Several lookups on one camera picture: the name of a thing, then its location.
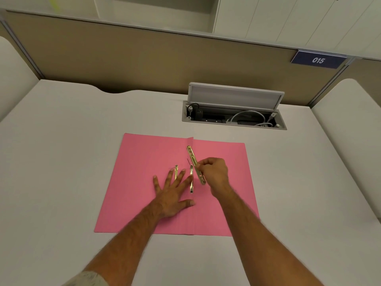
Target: forearm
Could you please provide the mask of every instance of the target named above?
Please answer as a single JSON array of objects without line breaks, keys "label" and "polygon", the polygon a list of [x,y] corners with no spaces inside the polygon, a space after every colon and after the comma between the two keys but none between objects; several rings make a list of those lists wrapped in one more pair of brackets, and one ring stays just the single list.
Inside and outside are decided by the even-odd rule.
[{"label": "forearm", "polygon": [[231,187],[226,187],[218,200],[250,285],[321,286],[320,281],[266,229]]},{"label": "forearm", "polygon": [[100,274],[109,286],[131,285],[161,211],[161,206],[152,201],[104,246],[84,271]]}]

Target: number plate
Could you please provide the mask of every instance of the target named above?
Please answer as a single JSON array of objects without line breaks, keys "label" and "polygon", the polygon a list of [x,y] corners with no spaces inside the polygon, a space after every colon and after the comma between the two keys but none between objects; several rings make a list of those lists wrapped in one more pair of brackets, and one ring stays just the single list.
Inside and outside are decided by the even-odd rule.
[{"label": "number plate", "polygon": [[291,63],[337,69],[345,59],[344,55],[298,50]]}]

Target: metal binder clip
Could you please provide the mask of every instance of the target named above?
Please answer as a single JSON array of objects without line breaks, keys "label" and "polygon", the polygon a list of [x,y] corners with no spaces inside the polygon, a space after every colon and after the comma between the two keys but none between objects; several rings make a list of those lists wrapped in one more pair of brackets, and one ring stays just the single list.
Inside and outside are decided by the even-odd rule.
[{"label": "metal binder clip", "polygon": [[[187,159],[189,165],[190,165],[190,174],[193,175],[193,165],[190,164],[189,160]],[[193,194],[193,179],[190,182],[190,193]]]},{"label": "metal binder clip", "polygon": [[193,154],[193,150],[192,150],[191,146],[187,146],[187,150],[188,150],[190,159],[191,159],[191,161],[193,163],[194,169],[195,169],[195,171],[197,173],[198,179],[200,180],[202,185],[205,185],[207,182],[205,180],[204,175],[196,168],[197,159],[196,159],[196,157]]},{"label": "metal binder clip", "polygon": [[174,166],[174,179],[177,179],[177,171],[179,170],[179,166],[175,165]]}]

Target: desk surface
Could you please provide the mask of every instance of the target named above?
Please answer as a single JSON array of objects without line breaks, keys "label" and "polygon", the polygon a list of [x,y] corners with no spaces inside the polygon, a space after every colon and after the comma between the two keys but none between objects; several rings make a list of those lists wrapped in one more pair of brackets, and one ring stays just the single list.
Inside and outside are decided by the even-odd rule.
[{"label": "desk surface", "polygon": [[[186,96],[41,80],[0,123],[0,279],[58,285],[113,236],[94,226],[125,132],[244,142],[263,223],[326,286],[381,280],[381,225],[307,107],[288,130],[181,121]],[[134,285],[248,285],[231,237],[154,235]]]}]

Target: desk cable box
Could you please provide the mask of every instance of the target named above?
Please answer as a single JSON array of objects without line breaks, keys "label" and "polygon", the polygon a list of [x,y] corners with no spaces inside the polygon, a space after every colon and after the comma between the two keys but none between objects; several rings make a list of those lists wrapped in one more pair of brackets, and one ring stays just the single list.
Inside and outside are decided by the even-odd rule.
[{"label": "desk cable box", "polygon": [[207,83],[189,83],[184,122],[287,129],[278,105],[284,92]]}]

